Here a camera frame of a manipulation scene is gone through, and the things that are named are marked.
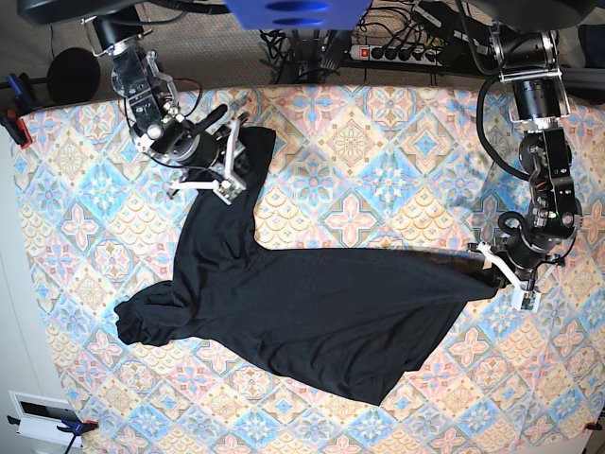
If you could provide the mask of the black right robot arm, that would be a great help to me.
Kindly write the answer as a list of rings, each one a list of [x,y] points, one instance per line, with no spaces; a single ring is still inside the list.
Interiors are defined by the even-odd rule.
[[[130,137],[138,151],[161,166],[178,169],[166,183],[168,196],[185,189],[213,192],[226,204],[243,193],[244,145],[239,140],[248,115],[221,104],[194,123],[182,112],[175,80],[141,46],[155,25],[140,19],[133,1],[20,1],[21,18],[36,26],[79,19],[89,25],[99,53],[112,61],[112,88],[132,118]]]

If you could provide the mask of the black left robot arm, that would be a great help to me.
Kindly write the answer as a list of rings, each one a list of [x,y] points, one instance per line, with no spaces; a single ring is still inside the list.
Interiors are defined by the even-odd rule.
[[[479,1],[477,6],[493,18],[488,54],[496,65],[488,67],[463,6],[458,15],[476,68],[485,76],[476,104],[476,133],[493,162],[511,176],[527,182],[530,205],[525,214],[508,211],[498,218],[504,237],[470,245],[491,263],[500,287],[512,286],[511,304],[535,312],[541,301],[542,276],[538,269],[564,266],[565,257],[552,250],[575,240],[582,220],[581,205],[571,174],[572,153],[561,125],[571,113],[570,88],[604,87],[601,69],[562,69],[557,37],[560,30],[577,26],[597,7],[595,1]],[[518,156],[520,167],[508,164],[489,142],[484,129],[488,91],[500,82],[513,92],[517,115],[524,129]]]

